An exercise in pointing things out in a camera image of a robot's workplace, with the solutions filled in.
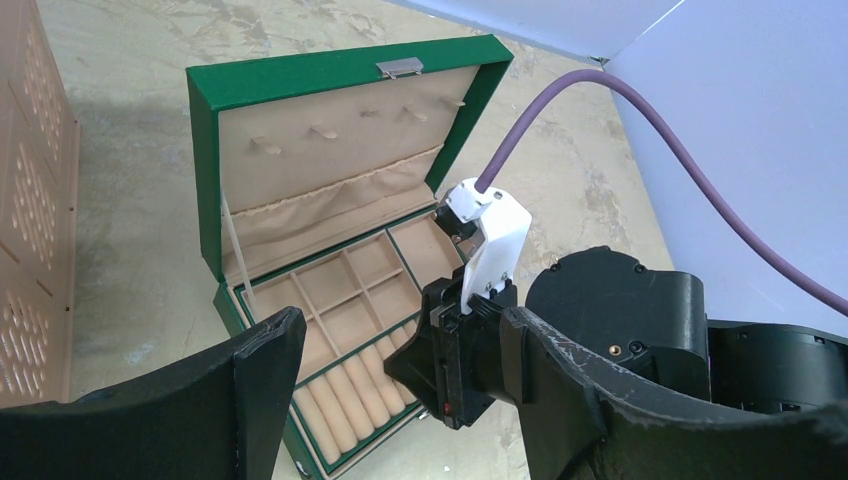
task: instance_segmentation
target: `open box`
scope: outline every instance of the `open box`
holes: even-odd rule
[[[304,476],[338,477],[420,409],[383,359],[462,265],[434,192],[511,60],[477,36],[187,70],[215,305],[231,335],[307,319],[284,433]]]

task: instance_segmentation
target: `floor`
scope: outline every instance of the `floor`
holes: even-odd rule
[[[80,396],[227,337],[200,258],[184,68],[475,32],[378,0],[40,0],[83,125],[71,393]],[[504,43],[515,61],[450,173],[476,175],[527,103],[585,66]],[[610,93],[556,99],[497,185],[534,215],[517,283],[606,244],[670,266]],[[274,478],[297,478],[281,450]],[[473,428],[416,421],[356,466],[357,478],[528,478],[515,409]]]

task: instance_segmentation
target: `metal clasp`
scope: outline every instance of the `metal clasp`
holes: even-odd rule
[[[390,62],[379,62],[377,68],[383,74],[383,78],[396,79],[401,75],[414,73],[421,75],[424,69],[424,64],[417,57],[402,58],[400,60],[392,60]]]

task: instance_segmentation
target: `beige plastic crate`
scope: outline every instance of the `beige plastic crate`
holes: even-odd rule
[[[78,121],[34,0],[0,2],[0,408],[67,401]]]

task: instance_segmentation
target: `beige marbled surface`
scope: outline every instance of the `beige marbled surface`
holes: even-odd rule
[[[73,397],[226,338],[199,255],[184,68],[477,33],[378,0],[40,0],[83,124]],[[504,41],[515,61],[447,184],[477,175],[513,121],[582,64]],[[606,244],[670,265],[609,92],[579,85],[531,128],[498,177],[534,215],[517,275]],[[275,478],[297,478],[281,453]],[[471,429],[416,421],[356,478],[527,478],[512,407]]]

